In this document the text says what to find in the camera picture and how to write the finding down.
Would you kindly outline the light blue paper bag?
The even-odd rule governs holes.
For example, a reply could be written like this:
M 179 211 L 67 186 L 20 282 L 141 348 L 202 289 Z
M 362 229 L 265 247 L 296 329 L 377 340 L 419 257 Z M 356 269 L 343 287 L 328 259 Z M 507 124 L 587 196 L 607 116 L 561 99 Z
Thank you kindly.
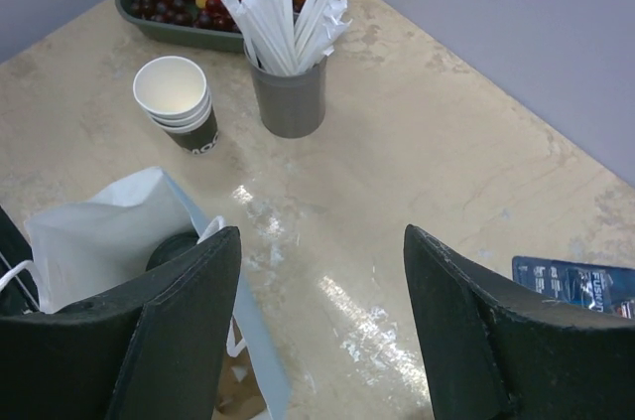
M 221 217 L 208 218 L 160 168 L 121 179 L 88 201 L 40 212 L 23 229 L 3 217 L 1 320 L 56 313 L 148 272 L 152 252 L 170 236 L 193 230 L 200 244 L 229 226 Z M 223 359 L 248 352 L 267 406 L 254 419 L 282 419 L 290 381 L 241 258 Z

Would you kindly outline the stack of paper cups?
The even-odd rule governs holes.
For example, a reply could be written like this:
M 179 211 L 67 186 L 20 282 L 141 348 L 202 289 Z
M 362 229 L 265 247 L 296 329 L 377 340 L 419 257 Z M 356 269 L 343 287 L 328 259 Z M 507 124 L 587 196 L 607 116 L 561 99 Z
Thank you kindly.
M 145 63 L 135 74 L 133 97 L 151 122 L 192 155 L 209 152 L 218 126 L 207 78 L 199 65 L 180 56 Z

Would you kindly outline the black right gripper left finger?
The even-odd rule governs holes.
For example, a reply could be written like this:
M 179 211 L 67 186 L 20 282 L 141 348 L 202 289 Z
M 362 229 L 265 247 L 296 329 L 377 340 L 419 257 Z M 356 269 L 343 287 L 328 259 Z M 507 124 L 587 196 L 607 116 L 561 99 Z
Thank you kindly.
M 1 320 L 5 419 L 208 419 L 240 273 L 229 226 L 53 314 Z

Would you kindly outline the dark purple grape bunch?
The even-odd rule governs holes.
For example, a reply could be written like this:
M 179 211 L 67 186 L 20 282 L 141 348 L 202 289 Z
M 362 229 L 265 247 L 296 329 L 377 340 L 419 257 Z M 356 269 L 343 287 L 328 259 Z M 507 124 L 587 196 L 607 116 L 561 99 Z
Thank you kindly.
M 240 32 L 218 0 L 130 0 L 130 14 L 141 20 L 204 30 Z

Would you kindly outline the black plastic cup lid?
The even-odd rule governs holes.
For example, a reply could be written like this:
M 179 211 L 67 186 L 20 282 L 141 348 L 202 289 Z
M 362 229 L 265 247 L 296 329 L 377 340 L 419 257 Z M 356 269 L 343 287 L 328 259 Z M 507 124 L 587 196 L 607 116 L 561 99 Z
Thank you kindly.
M 199 236 L 191 230 L 178 233 L 162 241 L 152 252 L 147 264 L 146 271 L 161 266 L 174 258 L 177 258 L 197 245 Z

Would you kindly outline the metal straw holder tin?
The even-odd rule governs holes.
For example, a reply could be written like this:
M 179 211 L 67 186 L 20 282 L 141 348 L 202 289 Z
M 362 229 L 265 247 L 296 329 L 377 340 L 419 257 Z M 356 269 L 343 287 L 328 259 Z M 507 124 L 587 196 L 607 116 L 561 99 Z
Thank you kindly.
M 293 76 L 265 72 L 244 48 L 252 76 L 259 113 L 264 126 L 274 135 L 298 139 L 314 133 L 326 113 L 324 58 L 310 70 Z

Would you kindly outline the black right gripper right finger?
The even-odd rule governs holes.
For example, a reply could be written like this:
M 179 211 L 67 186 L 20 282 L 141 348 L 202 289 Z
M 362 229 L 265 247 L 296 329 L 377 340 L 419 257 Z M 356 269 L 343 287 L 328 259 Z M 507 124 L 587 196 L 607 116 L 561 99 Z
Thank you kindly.
M 536 293 L 412 224 L 403 257 L 435 418 L 633 418 L 633 321 Z

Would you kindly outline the blue card package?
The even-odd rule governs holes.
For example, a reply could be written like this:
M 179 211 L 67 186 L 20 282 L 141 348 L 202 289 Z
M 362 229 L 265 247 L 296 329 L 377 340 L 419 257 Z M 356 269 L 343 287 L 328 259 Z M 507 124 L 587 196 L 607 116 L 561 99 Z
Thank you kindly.
M 515 256 L 512 277 L 558 301 L 634 319 L 633 269 Z

